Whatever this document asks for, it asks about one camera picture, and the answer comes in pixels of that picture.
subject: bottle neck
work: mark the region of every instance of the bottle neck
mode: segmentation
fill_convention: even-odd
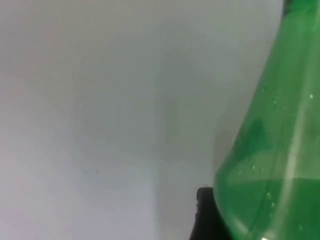
[[[319,15],[320,0],[284,0],[283,15]]]

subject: white wall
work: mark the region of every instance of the white wall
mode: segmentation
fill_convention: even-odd
[[[0,239],[188,239],[281,5],[1,0]]]

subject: black object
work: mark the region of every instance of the black object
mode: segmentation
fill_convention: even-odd
[[[218,212],[213,188],[199,188],[196,199],[197,213],[189,240],[232,240]]]

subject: green liquid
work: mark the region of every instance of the green liquid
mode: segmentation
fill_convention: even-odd
[[[215,195],[234,240],[320,239],[320,180],[220,186]]]

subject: green plastic bottle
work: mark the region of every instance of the green plastic bottle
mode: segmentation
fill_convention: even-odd
[[[214,196],[234,240],[320,240],[320,0],[286,1]]]

